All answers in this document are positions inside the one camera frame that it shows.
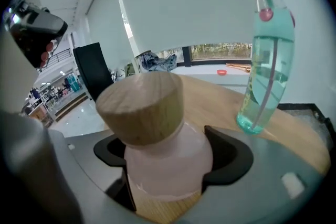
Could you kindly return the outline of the olive green bag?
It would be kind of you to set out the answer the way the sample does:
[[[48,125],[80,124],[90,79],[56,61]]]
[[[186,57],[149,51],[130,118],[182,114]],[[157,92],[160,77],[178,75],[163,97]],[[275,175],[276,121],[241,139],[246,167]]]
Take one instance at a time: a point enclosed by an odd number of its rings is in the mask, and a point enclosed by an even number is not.
[[[137,74],[137,71],[135,70],[133,63],[128,63],[124,67],[124,74],[126,78]]]

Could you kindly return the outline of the blue denim clothing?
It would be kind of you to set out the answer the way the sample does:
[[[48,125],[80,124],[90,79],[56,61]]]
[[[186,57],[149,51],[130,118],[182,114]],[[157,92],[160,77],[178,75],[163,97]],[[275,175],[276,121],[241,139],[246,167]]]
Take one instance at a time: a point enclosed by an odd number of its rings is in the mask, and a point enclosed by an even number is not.
[[[141,53],[135,58],[140,72],[165,71],[170,72],[177,67],[177,55],[170,54],[166,58],[160,58],[152,51]]]

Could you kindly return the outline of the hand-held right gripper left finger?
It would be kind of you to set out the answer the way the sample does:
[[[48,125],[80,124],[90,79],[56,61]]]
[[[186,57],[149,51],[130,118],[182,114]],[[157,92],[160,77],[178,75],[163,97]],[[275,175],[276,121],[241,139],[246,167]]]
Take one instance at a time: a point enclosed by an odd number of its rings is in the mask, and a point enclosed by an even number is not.
[[[79,205],[83,224],[156,224],[130,211],[112,198],[113,187],[123,183],[123,169],[98,159],[94,145],[107,131],[64,138],[50,131],[61,172]]]

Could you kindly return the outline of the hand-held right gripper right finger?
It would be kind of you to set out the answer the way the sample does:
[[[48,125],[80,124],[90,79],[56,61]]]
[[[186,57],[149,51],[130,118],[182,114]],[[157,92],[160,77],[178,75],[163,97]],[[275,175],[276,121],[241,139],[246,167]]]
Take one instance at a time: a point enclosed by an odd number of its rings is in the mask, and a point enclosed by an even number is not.
[[[275,141],[209,125],[204,133],[213,167],[183,224],[283,224],[323,181],[318,171]]]

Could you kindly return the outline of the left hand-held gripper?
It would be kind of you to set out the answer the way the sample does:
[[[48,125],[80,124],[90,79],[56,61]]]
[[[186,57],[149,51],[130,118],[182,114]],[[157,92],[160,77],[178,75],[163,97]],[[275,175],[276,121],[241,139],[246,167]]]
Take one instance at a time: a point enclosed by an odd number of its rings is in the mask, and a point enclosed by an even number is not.
[[[34,68],[47,63],[48,54],[55,48],[53,41],[60,42],[68,29],[68,24],[49,13],[47,7],[27,1],[4,11],[4,26],[15,34],[15,42]]]

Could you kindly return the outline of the black monitor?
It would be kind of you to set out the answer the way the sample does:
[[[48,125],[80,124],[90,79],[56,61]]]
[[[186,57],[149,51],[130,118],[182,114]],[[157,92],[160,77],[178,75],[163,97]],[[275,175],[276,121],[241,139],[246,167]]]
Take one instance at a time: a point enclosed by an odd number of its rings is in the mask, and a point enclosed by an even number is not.
[[[80,76],[91,96],[96,101],[98,96],[114,82],[104,60],[98,42],[73,50]]]

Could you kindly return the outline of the wooden coffee table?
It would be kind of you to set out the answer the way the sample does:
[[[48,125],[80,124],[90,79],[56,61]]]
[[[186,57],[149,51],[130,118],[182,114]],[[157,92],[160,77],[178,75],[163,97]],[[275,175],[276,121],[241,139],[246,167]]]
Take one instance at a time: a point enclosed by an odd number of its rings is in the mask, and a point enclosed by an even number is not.
[[[238,130],[236,116],[243,95],[190,76],[173,73],[143,73],[107,87],[96,108],[112,130],[143,131],[154,128],[166,133],[181,118],[202,131],[204,126]],[[294,152],[319,174],[331,167],[327,147],[319,134],[302,120],[282,110],[271,116],[260,137]]]

